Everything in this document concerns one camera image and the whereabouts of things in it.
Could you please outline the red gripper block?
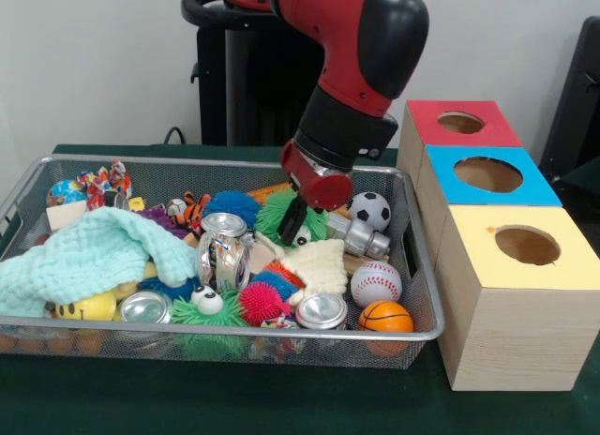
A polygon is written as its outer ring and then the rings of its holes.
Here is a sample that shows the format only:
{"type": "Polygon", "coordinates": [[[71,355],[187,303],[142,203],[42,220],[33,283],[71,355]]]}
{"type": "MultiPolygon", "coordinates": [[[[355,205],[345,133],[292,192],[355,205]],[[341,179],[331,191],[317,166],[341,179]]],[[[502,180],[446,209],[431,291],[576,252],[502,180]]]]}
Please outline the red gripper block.
{"type": "Polygon", "coordinates": [[[308,206],[322,210],[338,209],[350,199],[353,183],[347,173],[323,166],[306,156],[293,141],[284,145],[280,164],[299,194],[290,201],[277,227],[280,240],[285,246],[290,246],[306,219],[308,206]]]}

